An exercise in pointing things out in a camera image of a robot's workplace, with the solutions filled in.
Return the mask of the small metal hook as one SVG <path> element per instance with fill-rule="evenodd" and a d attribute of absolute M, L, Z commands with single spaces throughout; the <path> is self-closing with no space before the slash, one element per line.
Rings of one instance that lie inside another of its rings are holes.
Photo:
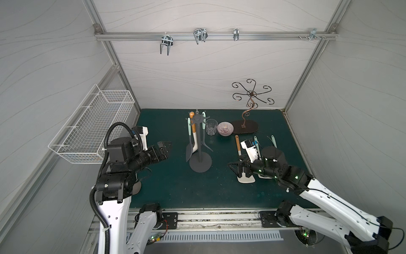
<path fill-rule="evenodd" d="M 235 28 L 235 29 L 233 30 L 233 40 L 234 40 L 234 41 L 238 41 L 238 40 L 239 40 L 239 37 L 240 37 L 239 29 L 238 29 L 238 28 Z"/>

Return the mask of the grey utensil mint handle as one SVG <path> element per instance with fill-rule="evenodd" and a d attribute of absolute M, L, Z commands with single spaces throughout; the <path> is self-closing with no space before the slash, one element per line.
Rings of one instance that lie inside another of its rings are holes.
<path fill-rule="evenodd" d="M 209 150 L 209 151 L 213 151 L 205 142 L 205 136 L 206 136 L 206 113 L 202 112 L 202 116 L 203 116 L 203 122 L 202 122 L 202 127 L 203 127 L 203 140 L 202 140 L 202 144 Z"/>

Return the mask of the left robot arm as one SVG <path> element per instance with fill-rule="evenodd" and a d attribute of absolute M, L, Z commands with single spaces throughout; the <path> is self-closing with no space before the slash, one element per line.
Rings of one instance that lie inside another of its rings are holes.
<path fill-rule="evenodd" d="M 141 182 L 139 172 L 169 158 L 171 142 L 160 141 L 147 146 L 146 133 L 140 127 L 130 128 L 123 122 L 113 123 L 103 139 L 105 155 L 89 202 L 100 222 L 98 253 L 142 254 L 157 241 L 152 231 L 169 228 L 159 203 L 141 207 L 130 237 L 128 213 L 135 187 Z"/>

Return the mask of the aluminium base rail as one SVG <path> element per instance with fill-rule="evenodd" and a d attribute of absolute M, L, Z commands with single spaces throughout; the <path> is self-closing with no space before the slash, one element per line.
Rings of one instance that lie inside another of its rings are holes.
<path fill-rule="evenodd" d="M 281 227 L 270 222 L 264 228 L 260 212 L 274 214 L 274 208 L 200 208 L 164 209 L 163 213 L 177 213 L 177 227 L 170 232 L 193 231 L 257 231 L 257 230 L 296 230 L 297 227 Z"/>

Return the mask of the metal double hook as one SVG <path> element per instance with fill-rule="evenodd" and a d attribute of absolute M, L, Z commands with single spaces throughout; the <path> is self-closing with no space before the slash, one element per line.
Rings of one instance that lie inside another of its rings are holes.
<path fill-rule="evenodd" d="M 161 38 L 161 43 L 160 43 L 160 54 L 163 53 L 164 48 L 167 50 L 167 56 L 170 53 L 170 49 L 173 46 L 173 38 L 169 35 L 165 35 Z"/>

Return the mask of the metal bracket hook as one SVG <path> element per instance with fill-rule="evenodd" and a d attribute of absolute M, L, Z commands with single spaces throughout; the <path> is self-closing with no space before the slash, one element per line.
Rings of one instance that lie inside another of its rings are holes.
<path fill-rule="evenodd" d="M 320 35 L 317 33 L 317 29 L 316 29 L 316 28 L 312 29 L 312 30 L 310 31 L 310 33 L 309 33 L 307 36 L 304 36 L 304 37 L 298 36 L 298 38 L 299 38 L 300 40 L 307 40 L 307 41 L 312 41 L 312 40 L 319 40 L 319 41 L 321 41 L 321 40 L 326 40 L 326 39 L 327 39 L 327 38 L 326 38 L 325 36 L 323 36 L 323 35 L 320 36 Z"/>

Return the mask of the pink striped bowl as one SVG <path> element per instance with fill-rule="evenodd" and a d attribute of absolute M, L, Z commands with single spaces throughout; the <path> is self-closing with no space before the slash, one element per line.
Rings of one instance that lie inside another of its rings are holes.
<path fill-rule="evenodd" d="M 217 132 L 223 137 L 228 137 L 234 132 L 234 126 L 229 122 L 221 122 L 217 126 Z"/>

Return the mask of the white spatula light wood handle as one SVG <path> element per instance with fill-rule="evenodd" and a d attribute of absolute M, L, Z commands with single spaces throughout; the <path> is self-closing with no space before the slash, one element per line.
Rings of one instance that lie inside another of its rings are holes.
<path fill-rule="evenodd" d="M 235 142 L 237 145 L 237 151 L 238 151 L 238 155 L 239 155 L 239 159 L 242 158 L 242 151 L 241 151 L 241 144 L 240 144 L 240 139 L 238 135 L 235 135 Z M 255 178 L 254 176 L 246 176 L 246 173 L 244 172 L 244 170 L 240 170 L 241 172 L 241 176 L 238 176 L 238 181 L 242 184 L 252 184 L 255 182 Z"/>

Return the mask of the grey utensil rack stand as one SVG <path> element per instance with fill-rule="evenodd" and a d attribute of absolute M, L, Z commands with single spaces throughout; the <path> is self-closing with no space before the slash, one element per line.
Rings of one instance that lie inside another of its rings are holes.
<path fill-rule="evenodd" d="M 205 146 L 202 144 L 203 140 L 202 113 L 200 113 L 198 110 L 196 110 L 194 113 L 195 116 L 191 119 L 191 124 L 196 125 L 198 150 L 192 153 L 192 156 L 189 159 L 188 163 L 190 168 L 194 172 L 205 173 L 212 166 L 212 159 L 207 152 L 203 151 L 203 147 Z"/>

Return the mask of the white vent strip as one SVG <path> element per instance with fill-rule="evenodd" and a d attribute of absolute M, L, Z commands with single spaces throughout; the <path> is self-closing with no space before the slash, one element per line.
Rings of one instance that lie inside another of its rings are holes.
<path fill-rule="evenodd" d="M 279 230 L 268 231 L 199 231 L 169 232 L 158 243 L 199 243 L 199 242 L 268 242 L 283 241 Z"/>

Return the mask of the aluminium top rail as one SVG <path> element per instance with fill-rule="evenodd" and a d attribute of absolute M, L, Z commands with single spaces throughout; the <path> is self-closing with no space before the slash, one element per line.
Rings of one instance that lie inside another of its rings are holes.
<path fill-rule="evenodd" d="M 226 32 L 207 31 L 206 41 L 234 41 L 233 30 Z M 276 40 L 300 40 L 298 36 L 307 36 L 310 31 L 304 32 L 247 32 L 239 29 L 238 41 L 276 41 Z M 339 34 L 333 29 L 329 31 L 318 31 L 326 40 L 335 40 Z M 193 32 L 99 32 L 95 31 L 98 41 L 161 41 L 161 38 L 169 35 L 173 41 L 195 41 Z"/>

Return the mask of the grey turner mint handle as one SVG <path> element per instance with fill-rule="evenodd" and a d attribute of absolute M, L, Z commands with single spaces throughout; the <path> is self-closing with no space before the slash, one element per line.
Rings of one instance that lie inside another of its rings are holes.
<path fill-rule="evenodd" d="M 189 161 L 189 159 L 192 156 L 193 153 L 193 143 L 192 143 L 192 128 L 191 128 L 191 119 L 187 119 L 188 122 L 188 137 L 189 137 L 189 144 L 186 147 L 186 162 Z"/>

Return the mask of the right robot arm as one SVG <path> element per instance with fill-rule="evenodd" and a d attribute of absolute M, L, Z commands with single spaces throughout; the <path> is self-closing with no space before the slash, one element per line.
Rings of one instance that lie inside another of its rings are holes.
<path fill-rule="evenodd" d="M 265 147 L 261 152 L 255 146 L 244 149 L 248 157 L 228 164 L 237 176 L 248 173 L 249 176 L 272 178 L 287 192 L 312 202 L 329 215 L 325 217 L 284 201 L 274 214 L 278 225 L 314 230 L 336 240 L 354 254 L 387 254 L 390 251 L 389 238 L 394 229 L 390 219 L 363 212 L 337 196 L 313 175 L 289 165 L 284 153 L 276 147 Z"/>

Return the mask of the grey spatula mint handle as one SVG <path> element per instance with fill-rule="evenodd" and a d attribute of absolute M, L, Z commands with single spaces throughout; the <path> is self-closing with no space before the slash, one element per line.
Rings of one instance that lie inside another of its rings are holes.
<path fill-rule="evenodd" d="M 272 142 L 272 144 L 273 144 L 273 146 L 274 146 L 275 148 L 278 147 L 274 135 L 271 135 L 270 137 L 268 137 L 268 139 Z"/>

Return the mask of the cream spatula mint handle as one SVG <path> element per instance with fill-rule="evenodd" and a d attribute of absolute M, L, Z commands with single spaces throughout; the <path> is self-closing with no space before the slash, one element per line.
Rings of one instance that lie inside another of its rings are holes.
<path fill-rule="evenodd" d="M 254 144 L 255 144 L 257 152 L 258 152 L 258 159 L 262 160 L 261 153 L 260 153 L 260 145 L 259 145 L 257 136 L 254 136 Z M 259 175 L 259 178 L 261 178 L 261 179 L 271 179 L 270 177 L 266 177 L 264 175 Z"/>

